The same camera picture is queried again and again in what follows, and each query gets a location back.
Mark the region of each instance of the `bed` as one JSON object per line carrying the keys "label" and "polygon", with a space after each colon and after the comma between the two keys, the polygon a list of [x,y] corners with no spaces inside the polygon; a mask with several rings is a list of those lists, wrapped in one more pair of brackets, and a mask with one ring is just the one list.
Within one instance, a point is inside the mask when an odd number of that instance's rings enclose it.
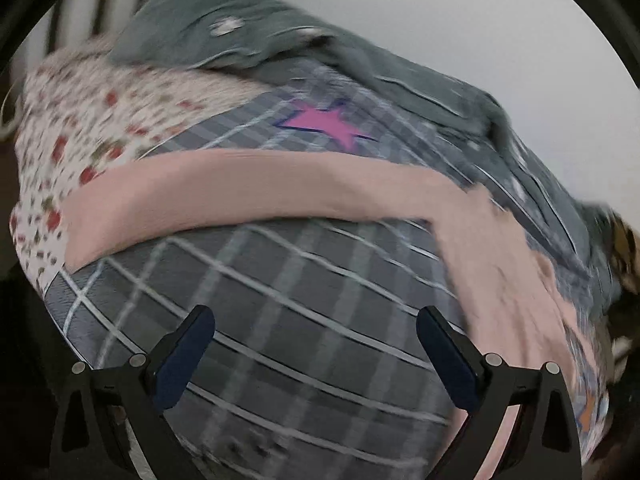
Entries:
{"label": "bed", "polygon": [[[528,248],[550,262],[550,288],[575,317],[575,327],[561,325],[562,344],[576,369],[572,400],[588,459],[608,402],[610,343],[594,320],[620,295],[620,283],[585,210],[489,95],[429,71],[425,96],[396,79],[406,74],[403,60],[307,17],[287,28],[296,33],[290,59],[243,64],[214,52],[201,63],[182,53],[178,61],[175,47],[156,41],[157,30],[137,37],[157,18],[158,0],[138,0],[131,10],[145,4],[119,37],[101,35],[109,0],[96,1],[91,41],[56,48],[59,0],[46,33],[50,56],[23,86],[14,77],[22,87],[15,107],[21,194],[10,229],[20,264],[75,359],[119,365],[152,348],[195,304],[207,304],[216,338],[166,414],[207,471],[220,478],[423,477],[450,438],[454,412],[412,318],[435,304],[457,330],[476,323],[430,222],[256,218],[136,238],[71,266],[76,235],[63,212],[69,197],[88,195],[134,161],[211,148],[338,152],[421,166],[462,188],[482,184],[492,208],[515,218]],[[203,26],[224,48],[234,32],[267,22],[226,10]],[[346,49],[331,50],[336,36],[391,72],[369,78]],[[138,54],[151,57],[134,59],[136,41]],[[331,134],[326,123],[292,122],[333,112],[339,132]]]}

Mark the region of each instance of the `gray plaid blanket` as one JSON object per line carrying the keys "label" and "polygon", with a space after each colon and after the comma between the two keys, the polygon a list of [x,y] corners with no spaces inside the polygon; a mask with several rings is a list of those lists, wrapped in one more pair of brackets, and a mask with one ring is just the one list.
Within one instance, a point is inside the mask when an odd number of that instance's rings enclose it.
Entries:
{"label": "gray plaid blanket", "polygon": [[[323,132],[281,126],[300,101],[318,109],[341,102],[341,118],[366,133],[355,155],[429,166],[461,186],[484,183],[522,220],[533,246],[562,256],[536,203],[489,142],[463,142],[316,62],[301,62],[287,87],[146,156],[341,151]],[[300,219],[180,232],[73,275],[63,270],[45,302],[78,355],[98,368],[149,351],[194,305],[213,309],[215,340],[166,418],[220,478],[424,478],[452,405],[414,318],[434,304],[465,329],[429,229],[402,219]],[[578,309],[588,301],[578,272],[563,267],[559,285]]]}

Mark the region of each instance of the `white wall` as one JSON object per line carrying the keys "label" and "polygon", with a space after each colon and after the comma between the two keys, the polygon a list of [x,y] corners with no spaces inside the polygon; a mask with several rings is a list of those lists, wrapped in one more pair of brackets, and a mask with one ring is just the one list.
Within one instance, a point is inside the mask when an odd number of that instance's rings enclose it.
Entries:
{"label": "white wall", "polygon": [[572,0],[286,0],[491,92],[579,197],[640,228],[640,100]]}

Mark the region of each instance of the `pink star print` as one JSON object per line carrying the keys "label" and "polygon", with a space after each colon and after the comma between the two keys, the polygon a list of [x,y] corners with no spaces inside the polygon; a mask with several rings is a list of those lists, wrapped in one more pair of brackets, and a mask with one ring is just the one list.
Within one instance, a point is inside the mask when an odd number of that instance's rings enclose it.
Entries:
{"label": "pink star print", "polygon": [[343,106],[338,105],[329,110],[317,110],[305,103],[298,104],[298,111],[289,119],[277,124],[281,128],[294,130],[306,130],[308,132],[322,132],[347,152],[352,152],[355,147],[355,137],[374,140],[365,135],[355,126],[344,122],[340,118]]}

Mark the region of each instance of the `silver screw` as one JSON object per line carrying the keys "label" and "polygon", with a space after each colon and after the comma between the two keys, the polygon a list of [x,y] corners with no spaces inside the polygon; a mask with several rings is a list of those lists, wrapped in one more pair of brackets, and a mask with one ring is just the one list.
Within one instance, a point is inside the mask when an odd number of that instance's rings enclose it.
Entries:
{"label": "silver screw", "polygon": [[84,372],[85,368],[86,368],[86,365],[82,361],[78,361],[76,364],[74,364],[71,367],[71,371],[73,373],[75,373],[76,375],[78,375],[78,374],[81,374],[82,372]]}
{"label": "silver screw", "polygon": [[557,375],[560,373],[560,367],[553,361],[549,361],[545,365],[546,371],[550,374]]}
{"label": "silver screw", "polygon": [[144,354],[135,354],[129,358],[129,364],[134,368],[141,367],[146,362],[146,356]]}
{"label": "silver screw", "polygon": [[491,366],[500,366],[502,364],[502,358],[498,354],[487,354],[484,356],[484,360]]}

